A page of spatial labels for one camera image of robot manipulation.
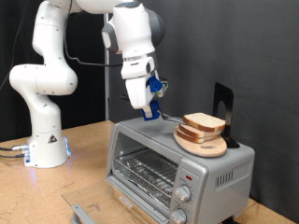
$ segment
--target bread slice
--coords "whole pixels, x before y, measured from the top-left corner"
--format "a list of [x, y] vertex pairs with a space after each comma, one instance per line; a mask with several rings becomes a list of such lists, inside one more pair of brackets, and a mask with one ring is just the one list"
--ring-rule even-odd
[[203, 132], [212, 133], [216, 131], [222, 131], [225, 128], [225, 120], [218, 119], [203, 113], [185, 115], [183, 120], [187, 124]]
[[193, 126], [187, 125], [187, 124], [179, 124], [178, 128], [186, 133], [187, 135], [195, 138], [204, 138], [204, 137], [209, 137], [209, 136], [214, 136], [214, 135], [220, 135], [222, 131], [216, 131], [212, 133], [207, 133], [200, 131], [198, 129], [193, 128]]
[[189, 142], [193, 142], [193, 143], [204, 143], [205, 141], [211, 140], [218, 136], [218, 135], [211, 135], [211, 136], [206, 136], [206, 137], [202, 137], [202, 138], [196, 138], [196, 137], [187, 135], [186, 133], [182, 132], [180, 129], [177, 129], [177, 135], [179, 137], [181, 137], [182, 139], [185, 139], [185, 140], [187, 140]]

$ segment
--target oven rack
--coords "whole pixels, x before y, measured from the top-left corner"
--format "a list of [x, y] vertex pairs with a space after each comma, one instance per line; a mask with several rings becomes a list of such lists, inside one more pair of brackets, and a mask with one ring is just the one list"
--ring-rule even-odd
[[118, 157], [115, 161], [122, 166], [118, 173], [169, 209], [177, 164], [149, 148]]

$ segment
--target plate holder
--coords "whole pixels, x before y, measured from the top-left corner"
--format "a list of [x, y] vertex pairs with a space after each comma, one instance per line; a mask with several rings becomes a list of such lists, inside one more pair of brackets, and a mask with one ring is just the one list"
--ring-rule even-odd
[[239, 148], [240, 145], [231, 137], [232, 116], [233, 116], [233, 91], [219, 82], [215, 84], [213, 117], [218, 116], [219, 103], [223, 101], [225, 105], [225, 128], [222, 134], [228, 148]]

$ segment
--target dark background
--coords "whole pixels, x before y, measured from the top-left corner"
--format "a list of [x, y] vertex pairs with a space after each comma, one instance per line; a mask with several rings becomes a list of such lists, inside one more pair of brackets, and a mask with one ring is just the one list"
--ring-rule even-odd
[[[212, 114], [215, 82], [235, 94], [232, 137], [256, 152], [251, 197], [299, 223], [299, 2], [141, 0], [165, 22], [156, 49], [165, 114]], [[111, 55], [111, 63], [121, 61]], [[110, 69], [110, 119], [141, 117]]]
[[[24, 13], [25, 2], [0, 1], [0, 85], [9, 72], [13, 41]], [[15, 50], [15, 65], [43, 63], [42, 57], [32, 48], [36, 13], [41, 2], [30, 0]], [[78, 56], [83, 62], [103, 63], [103, 25], [103, 15], [82, 13], [76, 18], [71, 16], [67, 27], [69, 54]], [[50, 97], [61, 108], [63, 129], [105, 120], [104, 68], [79, 65], [69, 60], [67, 62], [78, 76], [78, 87], [71, 95]], [[0, 90], [0, 127], [0, 142], [31, 135], [28, 107], [11, 88], [9, 80]]]

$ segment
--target wooden board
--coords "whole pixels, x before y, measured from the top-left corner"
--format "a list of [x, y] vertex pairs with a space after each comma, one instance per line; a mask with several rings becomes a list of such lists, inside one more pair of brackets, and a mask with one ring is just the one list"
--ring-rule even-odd
[[[114, 206], [114, 199], [107, 198], [103, 183], [100, 183], [107, 176], [108, 144], [113, 125], [110, 121], [103, 121], [63, 130], [72, 156], [65, 164], [55, 168], [36, 169], [25, 167], [22, 159], [0, 159], [0, 224], [70, 224], [73, 210], [61, 195], [74, 190], [81, 194], [81, 189], [95, 183], [101, 184], [98, 197], [103, 201], [93, 204], [85, 199], [88, 214], [107, 213], [107, 219], [101, 217], [102, 224], [121, 221], [125, 224], [139, 223], [127, 209]], [[21, 145], [26, 143], [27, 138], [0, 143], [0, 147]], [[20, 152], [3, 151], [1, 154], [8, 156]], [[102, 208], [104, 203], [110, 205]], [[235, 221], [244, 224], [296, 224], [252, 199], [249, 199], [244, 214]]]
[[174, 129], [174, 137], [177, 143], [185, 150], [201, 157], [219, 157], [226, 152], [227, 146], [224, 139], [218, 136], [202, 144], [192, 143], [177, 135], [178, 126]]

